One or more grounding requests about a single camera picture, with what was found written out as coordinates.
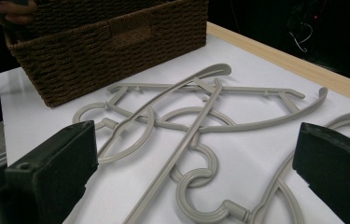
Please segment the white table surface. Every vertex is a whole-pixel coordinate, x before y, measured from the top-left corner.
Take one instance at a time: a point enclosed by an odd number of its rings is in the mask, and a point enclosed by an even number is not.
[[[188,77],[214,63],[227,63],[232,73],[220,77],[224,86],[289,88],[306,95],[295,99],[304,108],[318,97],[317,84],[268,63],[242,49],[238,49],[213,36],[207,45],[191,53],[150,68],[121,82],[168,83]],[[113,97],[105,88],[82,96],[55,108],[46,107],[21,68],[0,74],[0,93],[3,108],[8,164],[37,147],[60,129],[72,123],[73,115],[84,105],[104,102]],[[120,105],[135,111],[158,91],[131,92]],[[203,106],[203,93],[175,93],[154,106],[157,116],[187,105]],[[284,104],[275,97],[250,94],[221,94],[214,105],[237,123],[273,119],[287,113]],[[197,209],[216,210],[221,202],[230,199],[252,210],[259,203],[276,168],[294,149],[302,122],[324,125],[328,121],[350,112],[350,99],[329,91],[326,102],[313,114],[282,125],[241,133],[208,133],[201,142],[217,154],[217,176],[207,186],[191,189],[189,196]],[[121,116],[96,110],[85,119],[100,121],[110,117],[120,121]],[[177,119],[191,124],[193,116]],[[144,124],[135,130],[143,129]],[[350,127],[339,130],[350,134]],[[125,143],[131,142],[132,131],[124,134]],[[97,131],[100,146],[110,136],[109,130]],[[122,223],[143,195],[158,171],[162,168],[184,133],[155,128],[147,142],[131,156],[120,161],[99,165],[98,171],[87,184],[84,197],[64,223]],[[179,163],[183,173],[206,167],[200,154],[187,152]],[[309,190],[295,171],[286,182],[296,196],[307,224],[342,223],[320,199]],[[148,207],[140,223],[192,223],[182,214],[175,200],[175,182],[167,178],[158,197]],[[225,223],[241,223],[229,218]],[[292,223],[282,194],[277,194],[270,206],[266,223]]]

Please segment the finger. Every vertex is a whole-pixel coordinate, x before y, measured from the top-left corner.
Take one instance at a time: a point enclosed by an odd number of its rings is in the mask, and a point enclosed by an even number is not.
[[[31,15],[6,14],[6,20],[18,25],[27,25],[34,21],[35,17]]]
[[[2,14],[32,14],[37,11],[37,5],[34,1],[29,1],[29,6],[17,5],[13,2],[0,1],[0,13]]]

